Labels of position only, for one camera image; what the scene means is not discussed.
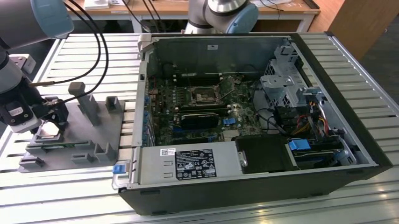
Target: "power cable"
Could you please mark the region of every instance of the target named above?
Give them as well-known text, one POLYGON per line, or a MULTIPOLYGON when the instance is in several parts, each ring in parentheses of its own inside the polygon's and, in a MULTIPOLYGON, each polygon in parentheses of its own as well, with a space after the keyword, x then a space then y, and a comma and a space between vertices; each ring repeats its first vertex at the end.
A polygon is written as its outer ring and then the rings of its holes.
POLYGON ((153 21, 154 21, 154 24, 155 24, 155 28, 157 28, 157 32, 159 33, 159 32, 161 32, 161 29, 159 29, 159 27, 158 27, 158 22, 157 22, 157 20, 155 20, 155 17, 154 17, 154 15, 153 15, 153 12, 151 12, 151 10, 150 10, 150 8, 149 8, 149 5, 147 5, 146 0, 143 0, 143 3, 145 3, 145 5, 146 5, 147 11, 149 11, 149 13, 150 13, 150 15, 151 15, 151 18, 153 18, 153 21))
POLYGON ((281 12, 283 12, 285 10, 279 9, 279 6, 277 3, 271 2, 271 0, 267 0, 270 3, 273 3, 275 5, 275 8, 270 7, 269 5, 265 4, 265 2, 262 0, 259 0, 261 3, 267 7, 267 8, 271 8, 274 10, 277 10, 277 12, 279 13, 279 17, 277 20, 281 20, 281 12))
POLYGON ((163 24, 163 22, 162 22, 162 17, 161 17, 161 15, 159 15, 158 11, 157 11, 157 8, 155 8, 155 6, 154 6, 153 0, 149 0, 149 1, 150 1, 150 4, 151 4, 151 7, 153 7, 153 9, 154 9, 154 11, 155 11, 155 13, 157 13, 158 19, 159 19, 159 21, 161 21, 163 32, 166 33, 166 32, 167 32, 167 29, 166 29, 166 26, 165 26, 165 24, 163 24))
POLYGON ((102 58, 102 44, 101 44, 101 39, 99 39, 98 33, 97 33, 95 29, 93 28, 93 26, 86 21, 86 19, 82 17, 82 15, 74 10, 74 8, 70 5, 67 5, 67 4, 66 4, 66 7, 74 12, 74 14, 79 17, 79 19, 89 26, 89 28, 91 29, 91 31, 95 34, 95 39, 97 39, 97 42, 98 42, 98 49, 99 49, 98 59, 95 61, 95 64, 94 64, 93 68, 83 75, 77 76, 75 78, 71 78, 71 79, 67 79, 67 80, 63 80, 63 81, 50 81, 50 82, 41 82, 41 83, 30 83, 31 87, 38 87, 38 86, 45 86, 45 85, 55 85, 55 84, 69 83, 69 82, 73 82, 75 80, 79 80, 81 78, 86 77, 95 70, 95 68, 98 67, 99 62, 101 62, 101 58, 102 58))
POLYGON ((141 22, 141 20, 138 19, 138 17, 135 16, 135 14, 134 14, 134 12, 133 12, 133 10, 131 10, 131 8, 130 8, 130 6, 127 5, 127 3, 126 3, 126 1, 123 0, 123 3, 125 3, 125 6, 126 6, 126 8, 127 8, 127 10, 130 11, 130 13, 131 13, 131 15, 133 15, 133 17, 135 18, 135 20, 138 21, 138 23, 141 24, 141 26, 142 26, 142 28, 143 28, 143 30, 146 30, 149 33, 151 33, 151 30, 149 29, 149 27, 147 26, 145 26, 143 25, 143 23, 141 22))
MULTIPOLYGON (((97 25, 94 18, 90 16, 90 14, 87 13, 87 11, 81 7, 81 5, 79 5, 74 0, 69 0, 69 1, 70 1, 70 2, 78 7, 78 9, 83 12, 83 14, 87 16, 89 20, 91 21, 94 27, 98 29, 99 35, 101 35, 102 40, 103 40, 105 49, 106 49, 106 67, 105 67, 105 72, 103 72, 103 75, 102 75, 102 77, 101 77, 101 80, 99 80, 99 82, 97 83, 97 85, 94 86, 94 88, 93 88, 90 91, 87 91, 86 93, 81 94, 79 96, 75 96, 75 97, 73 97, 73 98, 70 98, 70 99, 66 99, 66 100, 61 101, 59 103, 54 104, 54 105, 53 105, 53 108, 55 108, 55 107, 61 106, 62 104, 65 104, 65 103, 67 103, 67 102, 70 102, 70 101, 73 101, 73 100, 75 100, 75 99, 79 99, 79 98, 87 96, 89 94, 91 94, 91 93, 98 89, 98 87, 101 86, 101 84, 102 84, 102 82, 103 82, 103 80, 105 80, 105 78, 106 78, 106 75, 107 75, 107 72, 109 72, 109 67, 110 67, 110 52, 109 52, 109 46, 107 46, 107 41, 106 41, 103 32, 102 32, 99 26, 97 25)), ((78 12, 75 11, 75 9, 71 8, 71 7, 70 7, 70 10, 71 10, 74 13, 78 13, 78 12)))

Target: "white box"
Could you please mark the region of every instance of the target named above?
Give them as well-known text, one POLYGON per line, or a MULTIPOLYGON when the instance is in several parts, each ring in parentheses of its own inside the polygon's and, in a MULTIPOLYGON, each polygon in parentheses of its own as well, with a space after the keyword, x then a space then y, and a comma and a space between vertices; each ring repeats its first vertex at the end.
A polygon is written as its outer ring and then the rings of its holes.
POLYGON ((103 8, 110 8, 109 0, 86 0, 86 3, 85 3, 86 10, 95 10, 95 9, 103 9, 103 8))
POLYGON ((125 3, 123 0, 110 0, 110 5, 125 6, 125 3))

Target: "metal grating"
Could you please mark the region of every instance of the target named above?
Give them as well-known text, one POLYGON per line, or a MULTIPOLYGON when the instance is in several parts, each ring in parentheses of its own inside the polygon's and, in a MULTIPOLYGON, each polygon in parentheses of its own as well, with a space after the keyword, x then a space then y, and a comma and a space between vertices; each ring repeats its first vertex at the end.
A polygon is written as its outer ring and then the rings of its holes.
MULTIPOLYGON (((7 223, 369 223, 396 222, 399 217, 399 118, 398 105, 376 85, 339 43, 325 34, 302 34, 327 73, 370 128, 394 168, 377 177, 358 181, 329 196, 285 200, 142 217, 118 196, 111 187, 113 167, 21 174, 19 160, 31 134, 11 134, 0 139, 0 217, 7 223)), ((137 96, 138 35, 109 34, 111 69, 95 98, 110 93, 127 100, 122 129, 121 154, 126 154, 133 140, 137 96)), ((35 81, 74 77, 95 63, 97 42, 93 35, 71 35, 53 47, 35 81)), ((317 85, 307 70, 311 82, 317 85)), ((85 79, 91 88, 102 75, 97 69, 85 79)), ((47 96, 67 98, 67 84, 42 87, 47 96)))

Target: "power supply label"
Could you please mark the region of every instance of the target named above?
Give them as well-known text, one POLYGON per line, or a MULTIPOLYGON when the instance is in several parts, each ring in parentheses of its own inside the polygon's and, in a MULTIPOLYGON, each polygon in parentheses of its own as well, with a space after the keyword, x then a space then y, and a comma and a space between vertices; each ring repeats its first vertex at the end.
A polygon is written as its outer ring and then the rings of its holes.
POLYGON ((217 177, 213 149, 175 152, 179 181, 217 177))

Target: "sticker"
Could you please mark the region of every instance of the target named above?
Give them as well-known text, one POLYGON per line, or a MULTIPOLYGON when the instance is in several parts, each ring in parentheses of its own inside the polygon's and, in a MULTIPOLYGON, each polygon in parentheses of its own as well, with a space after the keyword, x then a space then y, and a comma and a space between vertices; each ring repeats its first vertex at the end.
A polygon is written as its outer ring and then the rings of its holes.
POLYGON ((15 108, 14 110, 9 111, 9 113, 13 117, 21 115, 23 112, 25 112, 25 109, 22 107, 15 108))
POLYGON ((219 45, 209 45, 209 50, 218 50, 219 45))
POLYGON ((129 12, 125 11, 111 11, 113 14, 129 14, 129 12))
POLYGON ((162 156, 163 155, 175 155, 175 148, 162 148, 162 156))
POLYGON ((213 149, 174 152, 179 181, 217 177, 213 149))

